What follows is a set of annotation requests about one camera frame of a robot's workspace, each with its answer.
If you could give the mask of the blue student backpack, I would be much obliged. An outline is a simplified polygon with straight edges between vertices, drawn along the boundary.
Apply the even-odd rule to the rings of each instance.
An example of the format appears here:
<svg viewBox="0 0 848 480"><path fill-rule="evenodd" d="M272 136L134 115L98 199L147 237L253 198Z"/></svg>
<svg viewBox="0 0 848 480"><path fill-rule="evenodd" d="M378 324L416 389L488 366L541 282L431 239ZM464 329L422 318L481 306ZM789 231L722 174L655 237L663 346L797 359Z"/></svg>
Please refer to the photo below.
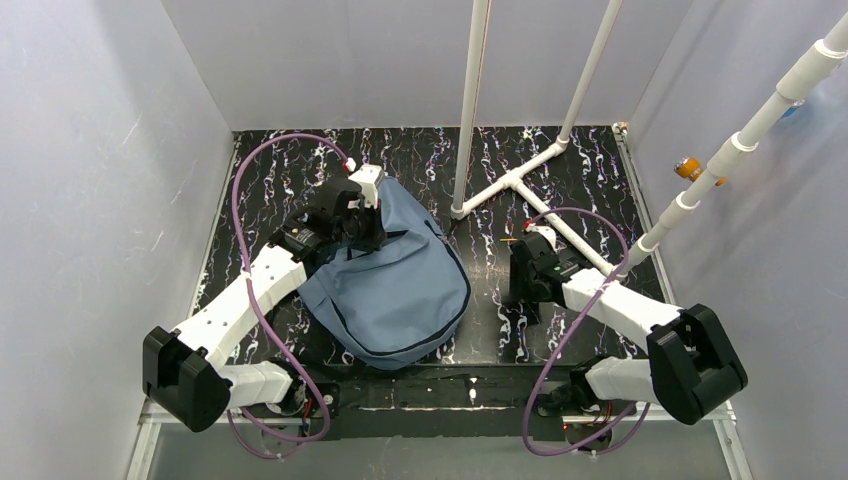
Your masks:
<svg viewBox="0 0 848 480"><path fill-rule="evenodd" d="M387 240L342 248L298 289L303 305L356 359L398 370L435 352L472 296L460 255L434 217L396 179L378 188Z"/></svg>

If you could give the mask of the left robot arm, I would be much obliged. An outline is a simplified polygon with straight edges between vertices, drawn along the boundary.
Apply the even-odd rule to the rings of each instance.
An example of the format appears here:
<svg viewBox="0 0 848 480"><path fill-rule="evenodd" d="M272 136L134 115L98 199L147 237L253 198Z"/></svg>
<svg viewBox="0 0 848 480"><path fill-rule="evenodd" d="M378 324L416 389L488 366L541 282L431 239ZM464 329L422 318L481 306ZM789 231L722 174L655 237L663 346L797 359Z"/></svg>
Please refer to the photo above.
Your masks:
<svg viewBox="0 0 848 480"><path fill-rule="evenodd" d="M171 330L152 329L142 347L142 390L193 432L232 408L280 404L302 381L280 361L231 365L242 338L302 286L336 249L373 252L386 239L378 170L334 178L293 212L242 273L204 309Z"/></svg>

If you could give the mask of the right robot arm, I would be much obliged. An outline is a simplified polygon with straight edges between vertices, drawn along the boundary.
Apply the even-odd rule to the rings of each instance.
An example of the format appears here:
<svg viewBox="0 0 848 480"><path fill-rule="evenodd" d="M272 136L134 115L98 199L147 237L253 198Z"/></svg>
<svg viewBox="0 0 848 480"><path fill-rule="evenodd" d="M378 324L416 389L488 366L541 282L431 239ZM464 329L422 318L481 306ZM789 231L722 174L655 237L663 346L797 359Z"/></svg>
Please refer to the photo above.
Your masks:
<svg viewBox="0 0 848 480"><path fill-rule="evenodd" d="M540 231L510 250L510 292L516 300L586 311L647 355L599 355L579 364L562 386L542 394L536 404L545 411L587 409L605 401L656 403L693 425L748 386L747 372L712 309L663 303L618 282L594 300L604 275L576 250L556 252Z"/></svg>

